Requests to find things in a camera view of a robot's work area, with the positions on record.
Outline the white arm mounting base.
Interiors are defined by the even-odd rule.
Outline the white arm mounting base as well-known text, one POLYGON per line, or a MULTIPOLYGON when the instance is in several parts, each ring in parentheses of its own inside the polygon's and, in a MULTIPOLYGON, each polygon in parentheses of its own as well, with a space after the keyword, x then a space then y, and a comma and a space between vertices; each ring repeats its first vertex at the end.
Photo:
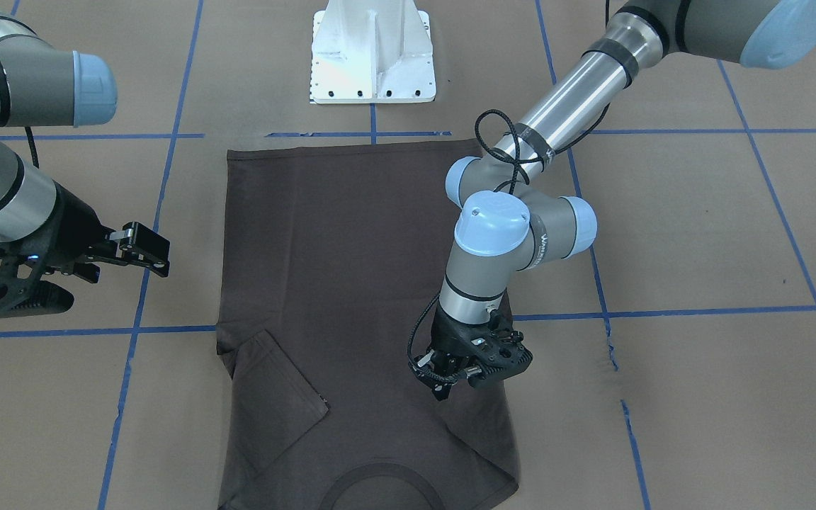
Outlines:
POLYGON ((435 100, 431 20, 414 1, 330 1, 313 15, 311 50, 311 103, 435 100))

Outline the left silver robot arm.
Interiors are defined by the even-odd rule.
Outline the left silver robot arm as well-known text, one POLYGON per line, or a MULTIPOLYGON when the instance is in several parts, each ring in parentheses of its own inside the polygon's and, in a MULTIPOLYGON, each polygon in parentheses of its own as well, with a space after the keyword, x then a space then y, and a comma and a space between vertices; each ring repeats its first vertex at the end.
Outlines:
POLYGON ((507 123, 482 156, 451 165, 445 191, 460 208, 433 315, 431 342, 410 356, 418 381, 443 401, 467 381, 480 388, 521 374, 532 361, 508 313, 511 276, 586 251, 598 232, 591 206, 550 197, 532 181, 583 140, 614 97, 670 54, 783 69, 816 46, 816 1, 629 1, 522 119, 507 123))

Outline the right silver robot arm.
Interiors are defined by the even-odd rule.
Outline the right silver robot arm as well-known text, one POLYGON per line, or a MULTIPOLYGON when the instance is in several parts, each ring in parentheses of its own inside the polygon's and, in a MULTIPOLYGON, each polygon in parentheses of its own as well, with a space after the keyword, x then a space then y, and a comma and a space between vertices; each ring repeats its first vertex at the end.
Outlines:
MULTIPOLYGON (((105 125, 118 84, 101 56, 61 50, 0 11, 0 128, 105 125)), ((138 266, 165 277, 169 243, 138 222, 113 229, 91 206, 49 177, 36 152, 0 140, 0 285, 20 291, 62 273, 99 280, 99 264, 138 266)))

